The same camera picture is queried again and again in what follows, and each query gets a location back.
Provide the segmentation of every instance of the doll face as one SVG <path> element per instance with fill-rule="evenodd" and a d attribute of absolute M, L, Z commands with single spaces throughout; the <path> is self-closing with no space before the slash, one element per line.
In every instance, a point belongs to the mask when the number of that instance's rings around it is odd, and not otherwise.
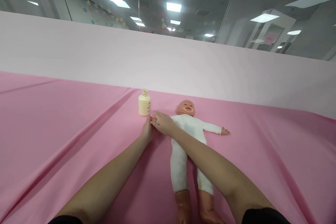
<path fill-rule="evenodd" d="M 181 102 L 177 108 L 178 114 L 188 114 L 190 116 L 195 116 L 194 104 L 189 100 L 184 100 Z"/>

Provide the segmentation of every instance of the doll hand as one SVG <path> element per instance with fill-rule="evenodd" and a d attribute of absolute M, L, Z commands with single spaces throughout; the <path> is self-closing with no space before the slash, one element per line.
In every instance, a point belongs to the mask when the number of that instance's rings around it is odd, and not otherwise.
<path fill-rule="evenodd" d="M 162 134 L 171 136 L 172 132 L 175 132 L 176 127 L 178 127 L 173 119 L 169 115 L 159 111 L 154 111 L 154 114 L 158 123 L 152 121 L 151 124 Z"/>
<path fill-rule="evenodd" d="M 222 127 L 222 132 L 220 133 L 221 135 L 230 135 L 230 131 L 224 129 L 224 127 Z"/>

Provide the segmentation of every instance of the white onesie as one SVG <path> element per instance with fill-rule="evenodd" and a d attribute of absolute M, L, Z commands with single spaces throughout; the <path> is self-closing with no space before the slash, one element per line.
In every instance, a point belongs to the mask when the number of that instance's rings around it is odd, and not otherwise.
<path fill-rule="evenodd" d="M 207 144 L 203 130 L 220 134 L 222 128 L 213 124 L 205 123 L 200 119 L 194 118 L 188 114 L 172 116 L 174 122 L 189 135 L 198 141 Z M 170 175 L 174 192 L 188 189 L 187 185 L 187 154 L 182 147 L 172 138 L 171 144 L 173 151 L 170 159 Z M 197 175 L 198 189 L 214 194 L 214 188 L 207 177 L 198 169 Z"/>

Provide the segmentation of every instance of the doll foot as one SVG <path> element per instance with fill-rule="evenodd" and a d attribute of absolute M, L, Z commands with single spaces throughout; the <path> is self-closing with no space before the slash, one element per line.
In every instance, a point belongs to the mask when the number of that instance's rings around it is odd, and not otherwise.
<path fill-rule="evenodd" d="M 183 190 L 175 193 L 177 204 L 177 224 L 191 223 L 191 202 L 189 190 Z"/>
<path fill-rule="evenodd" d="M 205 224 L 225 224 L 214 208 L 214 196 L 199 190 L 199 214 Z"/>

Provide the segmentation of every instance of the lotion bottle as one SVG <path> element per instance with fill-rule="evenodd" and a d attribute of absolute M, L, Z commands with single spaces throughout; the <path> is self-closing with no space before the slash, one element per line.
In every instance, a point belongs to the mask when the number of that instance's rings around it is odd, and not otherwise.
<path fill-rule="evenodd" d="M 151 97 L 147 94 L 147 90 L 143 89 L 139 96 L 139 114 L 146 116 L 151 112 Z"/>

